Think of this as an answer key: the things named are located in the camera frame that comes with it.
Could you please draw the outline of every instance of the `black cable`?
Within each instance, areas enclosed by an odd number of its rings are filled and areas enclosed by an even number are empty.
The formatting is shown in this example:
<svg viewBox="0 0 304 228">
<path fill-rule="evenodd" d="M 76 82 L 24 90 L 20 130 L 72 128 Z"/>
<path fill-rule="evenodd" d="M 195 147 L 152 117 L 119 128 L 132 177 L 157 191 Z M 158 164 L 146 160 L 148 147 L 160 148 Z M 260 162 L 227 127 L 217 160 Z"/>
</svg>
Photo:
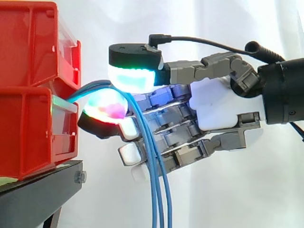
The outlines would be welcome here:
<svg viewBox="0 0 304 228">
<path fill-rule="evenodd" d="M 207 44 L 234 53 L 250 56 L 267 64 L 285 61 L 284 58 L 281 57 L 279 54 L 259 45 L 259 43 L 255 41 L 248 42 L 245 46 L 245 51 L 243 51 L 211 40 L 201 39 L 201 38 L 172 37 L 170 35 L 164 35 L 164 34 L 152 34 L 149 36 L 149 45 L 156 48 L 159 44 L 166 44 L 172 41 L 190 41 L 201 44 Z"/>
<path fill-rule="evenodd" d="M 290 122 L 290 125 L 292 125 L 292 127 L 296 130 L 296 132 L 302 137 L 302 141 L 304 142 L 304 131 L 302 130 L 302 128 L 299 127 L 294 122 Z"/>
<path fill-rule="evenodd" d="M 191 42 L 196 42 L 196 43 L 201 43 L 201 44 L 207 44 L 207 45 L 211 45 L 217 48 L 221 48 L 227 51 L 231 51 L 234 53 L 239 53 L 242 55 L 247 55 L 250 56 L 251 52 L 248 51 L 243 51 L 243 50 L 239 50 L 233 47 L 229 47 L 211 40 L 207 40 L 207 39 L 200 39 L 200 38 L 192 38 L 192 37 L 171 37 L 172 41 L 191 41 Z"/>
</svg>

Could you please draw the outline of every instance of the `black connector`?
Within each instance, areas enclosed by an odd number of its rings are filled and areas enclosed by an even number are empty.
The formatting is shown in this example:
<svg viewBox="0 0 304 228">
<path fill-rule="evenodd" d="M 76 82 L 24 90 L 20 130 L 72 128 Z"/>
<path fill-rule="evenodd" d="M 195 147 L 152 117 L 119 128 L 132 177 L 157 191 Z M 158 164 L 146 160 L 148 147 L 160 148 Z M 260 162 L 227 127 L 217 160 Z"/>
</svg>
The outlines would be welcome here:
<svg viewBox="0 0 304 228">
<path fill-rule="evenodd" d="M 250 53 L 250 56 L 267 64 L 285 61 L 279 54 L 261 46 L 255 41 L 250 41 L 245 46 L 245 51 Z"/>
<path fill-rule="evenodd" d="M 164 34 L 151 34 L 149 36 L 149 45 L 157 48 L 159 44 L 166 44 L 172 41 L 172 36 Z"/>
</svg>

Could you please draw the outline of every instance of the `metal screw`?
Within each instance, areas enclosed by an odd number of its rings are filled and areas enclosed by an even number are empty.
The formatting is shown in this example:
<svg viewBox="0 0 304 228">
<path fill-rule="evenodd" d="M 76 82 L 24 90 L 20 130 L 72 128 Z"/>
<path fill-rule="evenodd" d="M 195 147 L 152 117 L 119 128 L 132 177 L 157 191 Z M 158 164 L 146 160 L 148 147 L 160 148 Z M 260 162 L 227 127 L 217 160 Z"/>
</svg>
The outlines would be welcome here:
<svg viewBox="0 0 304 228">
<path fill-rule="evenodd" d="M 86 182 L 86 171 L 79 171 L 77 173 L 77 183 L 84 184 Z"/>
</svg>

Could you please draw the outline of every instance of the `black fingertip cap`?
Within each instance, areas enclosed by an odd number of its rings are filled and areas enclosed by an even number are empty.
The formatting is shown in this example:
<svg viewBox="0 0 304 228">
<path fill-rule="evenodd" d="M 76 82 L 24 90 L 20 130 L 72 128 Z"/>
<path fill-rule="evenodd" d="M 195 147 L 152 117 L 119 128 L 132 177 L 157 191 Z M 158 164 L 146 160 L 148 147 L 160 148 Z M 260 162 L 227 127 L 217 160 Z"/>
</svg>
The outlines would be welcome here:
<svg viewBox="0 0 304 228">
<path fill-rule="evenodd" d="M 161 51 L 148 51 L 146 44 L 114 44 L 109 47 L 109 64 L 125 69 L 157 70 Z"/>
<path fill-rule="evenodd" d="M 105 123 L 88 116 L 82 112 L 77 123 L 82 130 L 96 135 L 100 139 L 107 139 L 118 135 L 118 126 L 114 123 Z"/>
</svg>

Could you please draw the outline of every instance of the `gray bracket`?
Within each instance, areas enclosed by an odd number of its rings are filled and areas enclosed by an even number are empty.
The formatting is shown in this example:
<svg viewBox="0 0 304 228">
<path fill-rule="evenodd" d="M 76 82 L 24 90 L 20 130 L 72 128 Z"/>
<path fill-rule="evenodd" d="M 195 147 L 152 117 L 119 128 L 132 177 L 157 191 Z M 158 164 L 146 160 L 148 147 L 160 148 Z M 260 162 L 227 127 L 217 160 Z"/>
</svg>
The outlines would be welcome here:
<svg viewBox="0 0 304 228">
<path fill-rule="evenodd" d="M 253 67 L 233 52 L 216 53 L 199 61 L 176 61 L 167 63 L 170 67 L 171 84 L 191 84 L 204 78 L 230 76 L 247 92 L 258 81 Z"/>
</svg>

